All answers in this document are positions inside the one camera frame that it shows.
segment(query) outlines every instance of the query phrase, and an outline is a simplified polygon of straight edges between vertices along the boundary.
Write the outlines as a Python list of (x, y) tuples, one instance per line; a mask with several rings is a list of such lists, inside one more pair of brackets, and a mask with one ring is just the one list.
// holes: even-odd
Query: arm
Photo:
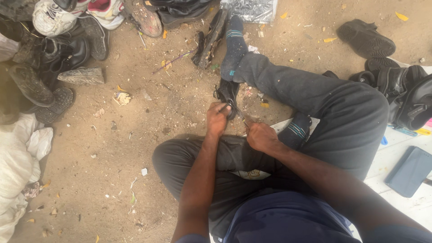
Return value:
[(409, 226), (429, 232), (350, 173), (290, 149), (265, 123), (250, 118), (246, 122), (250, 146), (279, 160), (302, 178), (330, 206), (353, 222), (361, 237), (381, 225)]
[(200, 152), (186, 177), (180, 193), (177, 226), (172, 242), (187, 234), (209, 237), (209, 207), (215, 184), (216, 152), (230, 106), (215, 102), (207, 111), (207, 133)]

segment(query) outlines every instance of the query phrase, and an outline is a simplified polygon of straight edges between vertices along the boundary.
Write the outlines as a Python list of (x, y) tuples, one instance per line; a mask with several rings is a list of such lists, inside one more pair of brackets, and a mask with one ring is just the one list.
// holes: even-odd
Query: dark blue sock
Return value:
[(286, 146), (298, 150), (309, 137), (312, 120), (305, 114), (297, 112), (291, 123), (277, 137)]
[(234, 15), (226, 31), (226, 54), (220, 65), (220, 76), (226, 81), (232, 81), (238, 64), (248, 52), (242, 31), (243, 23), (239, 16)]

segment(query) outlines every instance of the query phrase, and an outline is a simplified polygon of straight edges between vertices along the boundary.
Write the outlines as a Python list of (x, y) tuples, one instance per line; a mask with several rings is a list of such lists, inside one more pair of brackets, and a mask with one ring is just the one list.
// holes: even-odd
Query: leg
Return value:
[[(159, 145), (153, 153), (155, 171), (177, 200), (201, 144), (202, 140), (172, 139)], [(276, 165), (275, 159), (251, 149), (244, 138), (221, 138), (216, 156), (215, 191), (209, 211), (212, 235), (223, 238), (237, 209), (245, 201), (261, 195), (260, 190), (264, 188), (261, 180), (246, 180), (227, 170), (260, 168), (273, 172), (272, 165)]]
[(364, 180), (384, 135), (386, 98), (368, 85), (276, 66), (261, 54), (246, 54), (234, 74), (278, 101), (320, 119), (301, 152)]

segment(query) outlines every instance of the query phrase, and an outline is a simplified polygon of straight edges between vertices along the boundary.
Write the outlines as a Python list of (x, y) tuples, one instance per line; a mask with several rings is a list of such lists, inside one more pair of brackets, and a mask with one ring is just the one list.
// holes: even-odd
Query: dirt ground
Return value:
[[(41, 161), (41, 179), (43, 183), (51, 180), (51, 184), (29, 200), (27, 211), (32, 212), (19, 221), (11, 243), (93, 243), (96, 235), (100, 243), (170, 242), (178, 202), (154, 171), (152, 152), (168, 139), (205, 134), (206, 110), (216, 101), (213, 90), (220, 74), (218, 69), (198, 69), (190, 60), (192, 55), (174, 62), (167, 72), (151, 73), (161, 61), (196, 48), (195, 41), (188, 45), (186, 40), (197, 40), (196, 33), (208, 29), (219, 4), (214, 2), (213, 7), (203, 22), (169, 30), (166, 39), (144, 37), (148, 50), (137, 32), (130, 30), (131, 23), (124, 22), (111, 31), (109, 58), (102, 62), (92, 59), (87, 64), (105, 70), (106, 84), (64, 84), (74, 91), (75, 100), (52, 124), (52, 151)], [(425, 58), (423, 65), (432, 65), (431, 9), (429, 0), (279, 0), (277, 17), (265, 25), (263, 38), (258, 38), (258, 24), (244, 24), (243, 33), (249, 33), (247, 44), (258, 47), (275, 64), (318, 74), (332, 70), (347, 79), (364, 70), (365, 59), (339, 39), (324, 43), (324, 38), (337, 37), (336, 29), (354, 18), (375, 22), (378, 31), (396, 43), (393, 58), (409, 64), (419, 64), (418, 60)], [(409, 20), (398, 19), (395, 11)], [(280, 18), (285, 12), (288, 16)], [(225, 52), (222, 40), (212, 64), (220, 64)], [(117, 85), (132, 96), (126, 106), (113, 101)], [(292, 117), (294, 109), (266, 96), (270, 107), (261, 107), (259, 91), (247, 92), (247, 88), (242, 84), (237, 97), (245, 114), (270, 125)], [(146, 100), (144, 92), (152, 100)], [(96, 118), (94, 114), (101, 108), (105, 114)], [(111, 121), (116, 129), (111, 128)], [(238, 118), (229, 123), (226, 133), (244, 134)], [(141, 175), (143, 168), (148, 169), (146, 176)], [(135, 178), (137, 203), (128, 213)], [(35, 211), (42, 204), (44, 209)], [(56, 217), (50, 215), (55, 208)], [(26, 223), (28, 219), (35, 222)], [(44, 229), (53, 234), (43, 238)]]

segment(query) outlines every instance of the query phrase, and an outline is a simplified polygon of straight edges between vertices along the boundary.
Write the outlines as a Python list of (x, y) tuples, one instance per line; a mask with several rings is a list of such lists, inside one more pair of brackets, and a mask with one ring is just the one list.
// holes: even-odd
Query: white sneaker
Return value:
[(78, 0), (75, 9), (73, 9), (70, 13), (75, 16), (80, 16), (85, 11), (87, 11), (87, 5), (89, 4), (90, 1), (91, 0)]
[(40, 0), (33, 11), (33, 25), (45, 36), (61, 35), (73, 28), (76, 16), (62, 10), (53, 0)]
[(105, 29), (113, 30), (124, 20), (124, 16), (120, 14), (124, 9), (121, 0), (92, 0), (88, 9)]

